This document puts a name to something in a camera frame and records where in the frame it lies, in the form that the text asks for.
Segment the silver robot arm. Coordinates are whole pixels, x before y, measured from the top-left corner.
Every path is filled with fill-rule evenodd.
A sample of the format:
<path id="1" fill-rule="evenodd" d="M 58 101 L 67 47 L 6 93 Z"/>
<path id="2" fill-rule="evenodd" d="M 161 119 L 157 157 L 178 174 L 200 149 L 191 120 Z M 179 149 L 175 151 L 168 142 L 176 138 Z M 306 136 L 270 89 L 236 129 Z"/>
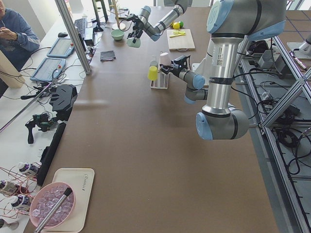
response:
<path id="1" fill-rule="evenodd" d="M 196 129 L 202 139 L 238 139 L 246 134 L 249 128 L 246 114 L 229 103 L 238 45 L 245 38 L 252 41 L 279 35 L 285 27 L 285 15 L 284 0 L 214 2 L 207 19 L 207 31 L 214 44 L 208 66 L 208 90 L 203 89 L 203 76 L 181 65 L 181 59 L 160 66 L 164 73 L 172 73 L 187 83 L 186 102 L 207 101 L 196 115 Z"/>
<path id="2" fill-rule="evenodd" d="M 152 25 L 148 20 L 151 13 L 149 6 L 144 6 L 138 15 L 130 14 L 126 21 L 134 23 L 132 32 L 127 36 L 127 45 L 139 48 L 141 45 L 140 37 L 145 32 L 153 41 L 157 41 L 163 32 L 171 26 L 174 20 L 183 15 L 188 7 L 187 0 L 173 0 L 174 8 L 171 9 L 156 25 Z"/>

